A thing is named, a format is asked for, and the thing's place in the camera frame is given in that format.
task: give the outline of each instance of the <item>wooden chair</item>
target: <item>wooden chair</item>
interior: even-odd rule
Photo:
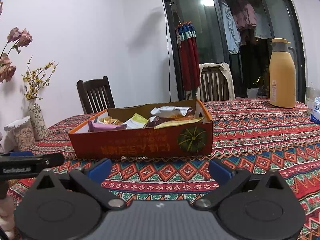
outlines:
[[[229,100],[228,82],[219,67],[205,67],[201,72],[201,101]]]
[[[115,108],[108,77],[77,82],[77,89],[85,114],[101,112],[107,108]]]

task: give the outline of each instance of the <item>yellow thermos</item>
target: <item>yellow thermos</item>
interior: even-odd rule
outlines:
[[[270,104],[293,108],[296,104],[296,68],[286,39],[272,39],[270,59]]]

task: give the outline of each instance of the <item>tablecloth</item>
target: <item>tablecloth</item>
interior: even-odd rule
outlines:
[[[102,186],[129,203],[138,200],[188,199],[193,202],[218,184],[210,178],[208,160],[261,174],[277,169],[299,199],[306,213],[301,239],[320,235],[320,125],[310,122],[305,104],[277,108],[268,99],[204,103],[214,119],[212,154],[202,157],[145,159],[113,162]],[[49,136],[37,142],[34,154],[62,152],[65,163],[53,170],[66,173],[90,167],[95,160],[79,160],[68,131],[91,117],[73,116],[49,128]],[[8,191],[17,204],[34,179],[22,179]]]

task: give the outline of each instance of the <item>cardboard box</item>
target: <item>cardboard box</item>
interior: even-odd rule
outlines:
[[[175,127],[154,129],[154,127],[88,132],[88,121],[106,116],[122,122],[137,113],[150,118],[150,111],[161,106],[191,107],[192,114],[203,117],[203,121]],[[69,137],[79,158],[121,159],[125,157],[182,157],[208,155],[212,151],[213,120],[198,99],[161,104],[148,104],[126,108],[104,110],[70,131]]]

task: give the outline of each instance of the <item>black door frame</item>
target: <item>black door frame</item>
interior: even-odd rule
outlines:
[[[213,0],[215,4],[219,4],[218,0]],[[284,0],[288,12],[289,12],[289,17],[291,21],[291,26],[293,30],[293,36],[296,44],[296,49],[297,49],[297,65],[298,65],[298,80],[297,80],[297,87],[298,87],[298,94],[297,94],[297,100],[300,102],[305,102],[305,95],[306,95],[306,66],[305,66],[305,57],[304,57],[304,47],[303,47],[303,42],[302,42],[302,35],[301,35],[301,30],[298,22],[298,18],[296,15],[296,11],[293,6],[292,0]],[[272,22],[268,10],[268,6],[266,4],[265,0],[262,0],[263,6],[265,8],[267,18],[268,18],[268,23],[270,26],[270,31],[271,31],[271,36],[274,38],[274,30],[272,27]],[[180,60],[179,60],[179,51],[178,51],[178,46],[175,38],[175,29],[174,29],[174,24],[173,24],[173,15],[172,15],[172,10],[170,8],[170,1],[165,2],[165,8],[166,8],[166,13],[168,17],[168,24],[169,24],[169,32],[170,32],[170,39],[171,39],[171,44],[172,44],[172,51],[173,51],[173,58],[174,58],[174,67],[175,67],[175,73],[176,73],[176,79],[177,79],[177,89],[178,89],[178,98],[179,100],[184,100],[184,90],[183,90],[183,84],[182,84],[182,76],[181,76],[181,68],[180,68]],[[225,58],[225,62],[229,64],[229,56],[228,56],[228,46],[227,46],[227,39],[226,35],[224,33],[223,29],[223,20],[222,20],[222,14],[220,10],[220,6],[215,6],[217,17],[218,17],[218,24],[219,24],[219,29],[220,29],[220,34],[221,34],[221,39],[222,39],[222,47],[223,47],[223,54]]]

